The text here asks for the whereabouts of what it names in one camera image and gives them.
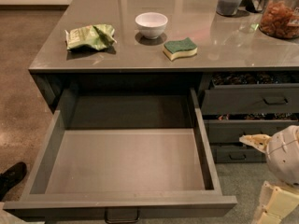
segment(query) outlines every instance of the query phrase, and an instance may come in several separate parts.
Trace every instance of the crumpled bag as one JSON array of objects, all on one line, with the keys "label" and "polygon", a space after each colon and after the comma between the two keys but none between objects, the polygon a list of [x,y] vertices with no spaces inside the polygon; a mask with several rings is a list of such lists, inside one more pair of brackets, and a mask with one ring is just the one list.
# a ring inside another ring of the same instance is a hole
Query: crumpled bag
[{"label": "crumpled bag", "polygon": [[67,49],[88,47],[95,50],[107,49],[116,40],[113,38],[114,28],[108,24],[89,25],[66,33]]}]

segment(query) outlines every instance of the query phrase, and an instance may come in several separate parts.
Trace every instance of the jar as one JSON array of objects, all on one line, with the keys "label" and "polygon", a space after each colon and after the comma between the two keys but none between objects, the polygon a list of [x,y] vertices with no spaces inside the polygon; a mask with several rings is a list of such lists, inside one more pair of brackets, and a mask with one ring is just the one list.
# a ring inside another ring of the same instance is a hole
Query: jar
[{"label": "jar", "polygon": [[299,0],[269,0],[259,27],[276,38],[299,37]]}]

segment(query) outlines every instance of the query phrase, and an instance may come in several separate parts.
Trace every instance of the bowl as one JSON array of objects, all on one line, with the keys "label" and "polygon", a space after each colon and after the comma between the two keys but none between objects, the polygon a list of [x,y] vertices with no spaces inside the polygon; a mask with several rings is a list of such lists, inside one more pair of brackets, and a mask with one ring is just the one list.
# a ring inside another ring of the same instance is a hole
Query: bowl
[{"label": "bowl", "polygon": [[163,33],[168,23],[168,18],[156,12],[147,12],[135,18],[139,32],[147,39],[156,39]]}]

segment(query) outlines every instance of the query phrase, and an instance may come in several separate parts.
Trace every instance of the sponge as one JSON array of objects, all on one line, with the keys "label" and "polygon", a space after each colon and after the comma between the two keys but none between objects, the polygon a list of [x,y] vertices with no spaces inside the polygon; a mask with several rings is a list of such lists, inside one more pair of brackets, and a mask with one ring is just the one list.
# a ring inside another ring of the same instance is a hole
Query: sponge
[{"label": "sponge", "polygon": [[179,57],[190,57],[197,53],[197,46],[188,37],[179,41],[168,41],[164,44],[164,54],[174,61]]}]

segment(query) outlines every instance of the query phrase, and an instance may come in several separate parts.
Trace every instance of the concrete floor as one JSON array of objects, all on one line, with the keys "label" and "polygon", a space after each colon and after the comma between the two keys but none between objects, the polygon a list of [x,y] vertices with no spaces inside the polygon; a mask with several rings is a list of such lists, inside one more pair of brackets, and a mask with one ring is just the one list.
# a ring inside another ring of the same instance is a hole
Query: concrete floor
[{"label": "concrete floor", "polygon": [[[32,168],[52,114],[28,73],[28,67],[63,15],[62,11],[0,10],[0,173],[17,161]],[[265,163],[217,164],[222,191],[238,205],[221,218],[147,219],[142,224],[250,223],[261,185],[276,181]],[[19,200],[28,176],[3,201]],[[96,223],[104,221],[75,221]],[[282,223],[299,223],[298,208]]]}]

